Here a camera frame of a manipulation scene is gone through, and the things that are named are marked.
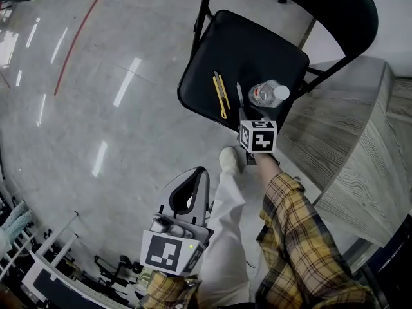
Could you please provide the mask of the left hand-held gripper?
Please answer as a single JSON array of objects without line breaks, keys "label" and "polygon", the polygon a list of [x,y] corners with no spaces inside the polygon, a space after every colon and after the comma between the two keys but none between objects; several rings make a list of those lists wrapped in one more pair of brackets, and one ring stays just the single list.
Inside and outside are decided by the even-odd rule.
[{"label": "left hand-held gripper", "polygon": [[214,234],[203,226],[209,208],[209,183],[206,169],[196,167],[161,190],[156,208],[159,214],[143,233],[141,265],[174,276],[192,274]]}]

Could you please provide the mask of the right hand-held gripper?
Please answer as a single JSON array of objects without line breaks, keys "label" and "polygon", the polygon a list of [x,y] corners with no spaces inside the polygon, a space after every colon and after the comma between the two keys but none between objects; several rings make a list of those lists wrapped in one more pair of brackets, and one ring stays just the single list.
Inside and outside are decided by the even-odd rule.
[{"label": "right hand-held gripper", "polygon": [[255,154],[273,155],[276,150],[276,121],[263,117],[249,120],[243,107],[239,108],[238,141],[245,150],[246,164],[256,165]]}]

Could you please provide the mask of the yellow utility knife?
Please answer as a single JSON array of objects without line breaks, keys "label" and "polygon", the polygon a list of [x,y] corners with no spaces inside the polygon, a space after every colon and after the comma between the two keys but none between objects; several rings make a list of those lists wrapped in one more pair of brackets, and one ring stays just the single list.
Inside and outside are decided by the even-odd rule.
[{"label": "yellow utility knife", "polygon": [[222,76],[217,71],[213,71],[213,74],[214,75],[212,79],[213,79],[213,83],[216,88],[218,100],[220,102],[220,108],[221,108],[220,114],[221,114],[222,119],[226,120],[231,110],[228,95],[225,89]]}]

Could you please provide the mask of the clear plastic water bottle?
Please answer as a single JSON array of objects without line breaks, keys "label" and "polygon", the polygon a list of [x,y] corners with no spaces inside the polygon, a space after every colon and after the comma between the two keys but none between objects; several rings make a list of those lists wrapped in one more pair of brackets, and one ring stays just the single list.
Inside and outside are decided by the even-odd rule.
[{"label": "clear plastic water bottle", "polygon": [[289,96],[289,88],[276,80],[267,80],[255,85],[248,92],[249,101],[257,107],[264,108],[276,108]]}]

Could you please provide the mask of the person's left forearm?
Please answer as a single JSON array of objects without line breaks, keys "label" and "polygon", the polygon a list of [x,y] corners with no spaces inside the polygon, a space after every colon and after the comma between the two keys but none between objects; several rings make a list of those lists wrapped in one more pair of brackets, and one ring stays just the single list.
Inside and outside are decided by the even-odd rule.
[{"label": "person's left forearm", "polygon": [[198,275],[167,276],[153,271],[147,293],[139,302],[139,309],[200,309]]}]

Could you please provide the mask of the person's right forearm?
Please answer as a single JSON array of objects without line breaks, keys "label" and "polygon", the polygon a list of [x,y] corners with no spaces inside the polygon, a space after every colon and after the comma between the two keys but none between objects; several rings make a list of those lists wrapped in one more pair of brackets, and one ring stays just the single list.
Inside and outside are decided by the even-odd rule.
[{"label": "person's right forearm", "polygon": [[269,154],[254,156],[265,188],[257,237],[268,267],[257,309],[375,309],[373,292],[353,279],[300,182]]}]

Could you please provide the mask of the grey wooden desk with shelves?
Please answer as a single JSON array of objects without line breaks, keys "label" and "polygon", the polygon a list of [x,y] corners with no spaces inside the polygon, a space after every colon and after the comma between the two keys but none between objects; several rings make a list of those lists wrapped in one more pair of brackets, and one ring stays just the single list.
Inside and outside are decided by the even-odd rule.
[{"label": "grey wooden desk with shelves", "polygon": [[279,150],[320,190],[321,218],[379,246],[412,209],[412,180],[386,110],[394,75],[362,56],[296,100]]}]

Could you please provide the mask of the person's white shoe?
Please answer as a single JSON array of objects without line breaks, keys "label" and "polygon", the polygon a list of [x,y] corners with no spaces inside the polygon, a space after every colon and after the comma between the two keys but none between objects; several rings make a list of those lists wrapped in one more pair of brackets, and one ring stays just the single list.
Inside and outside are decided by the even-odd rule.
[{"label": "person's white shoe", "polygon": [[238,155],[233,147],[225,147],[219,155],[219,163],[222,174],[240,174]]}]

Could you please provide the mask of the person's white trousers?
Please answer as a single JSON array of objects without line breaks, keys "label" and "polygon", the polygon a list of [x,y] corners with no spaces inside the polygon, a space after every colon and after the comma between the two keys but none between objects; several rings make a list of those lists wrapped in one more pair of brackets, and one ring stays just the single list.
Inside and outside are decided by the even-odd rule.
[{"label": "person's white trousers", "polygon": [[245,199],[236,183],[238,168],[223,170],[208,228],[214,231],[200,267],[201,309],[247,303],[250,279],[239,227]]}]

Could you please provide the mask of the black folding chair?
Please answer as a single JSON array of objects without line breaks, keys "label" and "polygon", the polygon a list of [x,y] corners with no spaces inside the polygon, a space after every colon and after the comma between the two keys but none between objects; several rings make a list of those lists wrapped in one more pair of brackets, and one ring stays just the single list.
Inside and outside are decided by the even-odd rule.
[{"label": "black folding chair", "polygon": [[[211,13],[210,0],[201,0],[189,63],[177,89],[178,100],[188,110],[229,129],[239,127],[236,83],[245,94],[267,80],[276,80],[290,90],[290,97],[277,108],[245,110],[252,118],[268,115],[282,125],[295,100],[337,73],[375,40],[379,18],[373,0],[291,0],[332,35],[344,57],[327,70],[310,67],[307,54],[286,39],[228,10]],[[213,83],[213,71],[223,78],[230,112],[222,119]]]}]

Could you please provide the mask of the teal dotted cloth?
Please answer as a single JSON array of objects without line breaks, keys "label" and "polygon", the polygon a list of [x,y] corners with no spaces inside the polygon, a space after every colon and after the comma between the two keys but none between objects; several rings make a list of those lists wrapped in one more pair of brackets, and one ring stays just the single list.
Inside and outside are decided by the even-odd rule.
[{"label": "teal dotted cloth", "polygon": [[25,201],[21,201],[0,226],[0,259],[12,250],[12,244],[27,224],[35,219]]}]

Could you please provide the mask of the white metal frame table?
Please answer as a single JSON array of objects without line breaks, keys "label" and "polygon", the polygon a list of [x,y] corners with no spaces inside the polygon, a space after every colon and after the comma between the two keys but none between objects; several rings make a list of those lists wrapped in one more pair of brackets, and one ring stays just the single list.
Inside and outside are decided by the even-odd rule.
[{"label": "white metal frame table", "polygon": [[51,249],[59,236],[79,216],[74,211],[44,241],[36,252],[29,251],[33,265],[23,277],[23,285],[41,301],[49,300],[59,309],[130,309],[108,296],[91,289],[79,280],[65,276],[57,265],[78,239],[72,234],[58,251],[53,261],[46,259],[46,252]]}]

